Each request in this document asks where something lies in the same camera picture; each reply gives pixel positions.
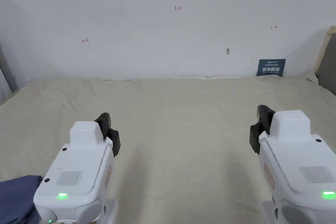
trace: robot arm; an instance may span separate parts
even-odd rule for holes
[[[335,224],[336,155],[319,135],[310,134],[302,111],[260,105],[257,117],[250,144],[273,198],[262,202],[262,223]]]
[[[108,185],[120,150],[119,133],[109,113],[94,122],[75,122],[65,144],[34,195],[45,223],[114,223],[117,200],[107,199]]]

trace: navy fabric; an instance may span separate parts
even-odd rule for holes
[[[28,175],[0,182],[0,224],[38,224],[33,197],[41,176]]]

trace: speaker grille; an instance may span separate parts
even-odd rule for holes
[[[301,172],[310,184],[335,183],[335,177],[326,166],[301,166]]]
[[[56,186],[76,186],[78,185],[83,171],[63,171],[59,176]]]

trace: beige cloth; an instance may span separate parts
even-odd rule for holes
[[[271,194],[249,144],[256,109],[302,110],[336,150],[336,97],[305,77],[39,80],[0,107],[0,180],[44,175],[76,121],[111,114],[120,224],[259,224]]]

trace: blue sign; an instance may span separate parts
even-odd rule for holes
[[[286,59],[260,59],[257,76],[276,74],[282,76]]]

